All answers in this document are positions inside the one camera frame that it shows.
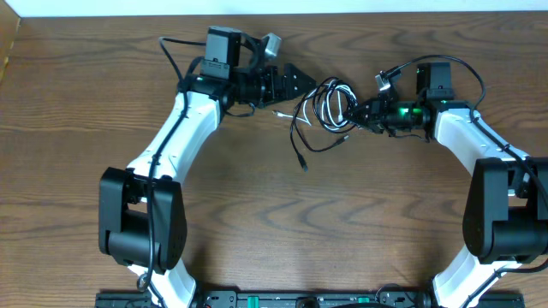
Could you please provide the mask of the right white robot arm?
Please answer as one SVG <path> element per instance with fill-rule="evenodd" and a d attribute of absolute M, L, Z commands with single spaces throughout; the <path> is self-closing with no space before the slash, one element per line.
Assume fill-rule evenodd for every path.
<path fill-rule="evenodd" d="M 462 218 L 464 246 L 431 286 L 419 307 L 476 307 L 508 273 L 532 274 L 547 264 L 547 160 L 504 140 L 482 119 L 475 104 L 456 99 L 451 60 L 418 65 L 417 98 L 402 101 L 394 67 L 377 75 L 378 95 L 354 104 L 343 118 L 393 138 L 423 130 L 424 139 L 446 147 L 472 176 Z"/>

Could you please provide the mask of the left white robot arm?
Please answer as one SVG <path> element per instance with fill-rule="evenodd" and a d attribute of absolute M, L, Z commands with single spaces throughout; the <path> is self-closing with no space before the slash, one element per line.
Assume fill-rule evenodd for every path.
<path fill-rule="evenodd" d="M 178 82 L 172 111 L 147 148 L 125 169 L 109 167 L 99 182 L 99 250 L 137 274 L 134 292 L 102 292 L 97 307 L 189 307 L 196 280 L 182 260 L 188 225 L 182 186 L 200 147 L 235 104 L 252 109 L 309 93 L 316 81 L 294 64 L 282 69 L 281 39 L 253 38 L 211 26 L 205 54 Z"/>

